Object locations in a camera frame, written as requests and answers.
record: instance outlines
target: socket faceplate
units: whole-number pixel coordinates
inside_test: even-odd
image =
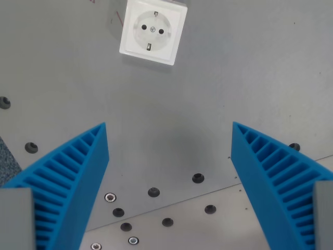
[[[173,1],[128,0],[119,52],[174,65],[186,13]]]

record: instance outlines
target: gray metal plate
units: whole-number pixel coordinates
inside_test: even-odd
[[[111,163],[88,229],[118,221],[116,207],[124,219],[239,183],[234,120],[311,158],[333,154],[333,2],[184,2],[173,67],[119,54],[110,1],[0,3],[0,94],[11,100],[0,134],[21,167],[107,123]]]
[[[31,189],[0,189],[1,249],[36,250]]]
[[[206,214],[207,205],[216,212]],[[164,227],[164,218],[173,219],[173,226]],[[131,231],[120,229],[124,222]],[[127,242],[132,236],[139,238],[135,246]],[[241,184],[86,232],[80,250],[93,243],[102,250],[270,249]]]
[[[313,188],[314,231],[317,250],[333,246],[333,181],[317,181]]]

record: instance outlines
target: blue 3d-printed part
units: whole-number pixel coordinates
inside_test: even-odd
[[[333,173],[236,122],[231,159],[271,249],[314,250],[313,186]]]
[[[44,156],[4,186],[32,189],[37,250],[79,249],[108,162],[102,123]]]

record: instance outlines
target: white power outlet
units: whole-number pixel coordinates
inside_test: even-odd
[[[128,0],[119,52],[174,65],[186,13],[174,1]]]

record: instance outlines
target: gray speckled surface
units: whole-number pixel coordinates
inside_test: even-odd
[[[0,137],[0,187],[21,172],[19,164]]]

